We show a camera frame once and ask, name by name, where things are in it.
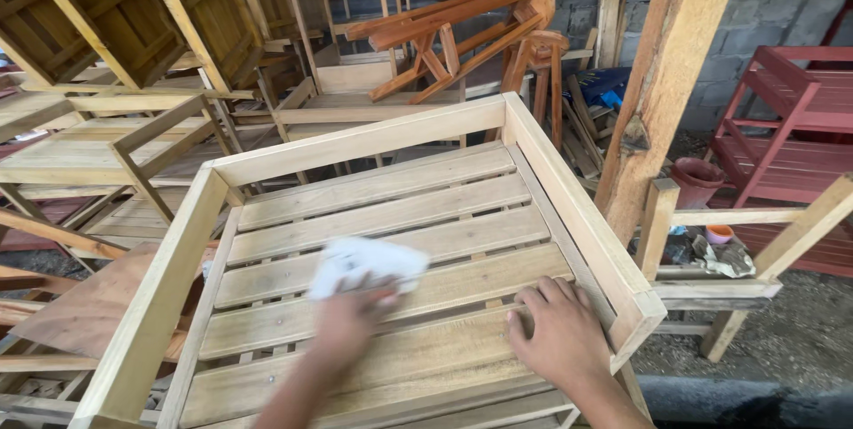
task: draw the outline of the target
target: fingers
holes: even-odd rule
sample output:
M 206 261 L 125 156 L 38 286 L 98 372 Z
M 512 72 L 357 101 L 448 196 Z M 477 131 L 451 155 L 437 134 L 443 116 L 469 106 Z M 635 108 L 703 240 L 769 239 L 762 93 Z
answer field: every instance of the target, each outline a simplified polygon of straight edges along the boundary
M 547 275 L 540 277 L 537 280 L 537 285 L 539 286 L 539 292 L 542 293 L 549 303 L 553 303 L 558 299 L 567 297 L 567 295 L 560 289 L 560 286 L 558 286 L 557 283 Z
M 509 345 L 515 351 L 515 355 L 522 358 L 530 342 L 525 335 L 525 328 L 521 325 L 521 317 L 511 310 L 506 314 L 506 323 L 509 325 Z
M 536 314 L 539 313 L 539 310 L 548 304 L 545 302 L 545 298 L 542 297 L 542 294 L 530 286 L 524 287 L 521 291 L 518 291 L 515 294 L 514 301 L 518 304 L 526 304 L 527 307 L 530 308 L 530 314 L 533 314 L 534 319 L 536 319 Z
M 584 308 L 586 308 L 586 310 L 588 310 L 594 314 L 594 311 L 592 310 L 592 302 L 590 301 L 590 296 L 586 293 L 586 291 L 584 291 L 581 286 L 577 286 L 577 285 L 572 285 L 571 290 L 574 291 L 575 296 L 578 297 L 578 302 Z
M 560 287 L 560 291 L 562 291 L 562 293 L 566 295 L 566 298 L 568 300 L 572 302 L 578 302 L 578 298 L 575 296 L 575 293 L 571 291 L 571 286 L 565 278 L 555 277 L 554 282 Z

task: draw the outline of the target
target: wooden table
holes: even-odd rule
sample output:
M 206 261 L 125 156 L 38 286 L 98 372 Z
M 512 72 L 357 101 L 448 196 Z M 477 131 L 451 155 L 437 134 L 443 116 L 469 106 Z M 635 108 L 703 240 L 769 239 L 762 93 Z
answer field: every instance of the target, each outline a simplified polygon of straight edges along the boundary
M 244 197 L 243 185 L 501 128 L 503 139 Z M 577 282 L 602 318 L 615 373 L 666 315 L 602 215 L 515 93 L 218 159 L 187 192 L 74 426 L 137 421 L 220 205 L 232 206 L 159 419 L 249 427 L 313 336 L 301 293 L 338 236 L 427 252 L 432 268 L 328 401 L 323 423 L 394 418 L 542 382 L 514 357 L 503 300 L 539 276 Z

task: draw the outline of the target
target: wooden pillar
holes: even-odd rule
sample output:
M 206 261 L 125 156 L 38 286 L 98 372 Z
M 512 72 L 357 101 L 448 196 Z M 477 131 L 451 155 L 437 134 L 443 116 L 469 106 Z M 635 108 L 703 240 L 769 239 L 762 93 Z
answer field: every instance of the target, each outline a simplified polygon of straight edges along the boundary
M 598 40 L 595 43 L 594 66 L 613 67 L 619 26 L 619 0 L 598 0 Z
M 729 0 L 652 0 L 595 195 L 628 244 Z

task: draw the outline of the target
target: wood scrap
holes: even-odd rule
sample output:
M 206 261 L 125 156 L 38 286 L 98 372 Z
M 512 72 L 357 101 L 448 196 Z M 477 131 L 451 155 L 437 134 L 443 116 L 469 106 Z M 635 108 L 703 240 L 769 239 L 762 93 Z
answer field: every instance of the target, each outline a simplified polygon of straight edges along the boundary
M 9 332 L 41 345 L 100 359 L 158 248 L 156 243 L 142 243 L 129 250 L 46 307 L 33 311 L 35 314 L 16 321 Z M 215 253 L 215 249 L 205 249 L 202 263 L 212 260 Z M 196 276 L 200 273 L 201 263 Z M 173 342 L 185 338 L 186 332 L 178 333 L 183 334 L 173 335 Z M 170 345 L 169 360 L 180 355 L 181 348 L 174 346 Z

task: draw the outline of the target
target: terracotta pot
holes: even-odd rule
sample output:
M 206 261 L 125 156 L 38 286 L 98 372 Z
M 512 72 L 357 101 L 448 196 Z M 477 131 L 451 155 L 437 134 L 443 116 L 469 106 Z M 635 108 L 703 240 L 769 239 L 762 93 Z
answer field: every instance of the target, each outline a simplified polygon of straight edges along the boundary
M 726 181 L 720 168 L 697 158 L 678 158 L 670 177 L 681 187 L 676 209 L 702 209 Z

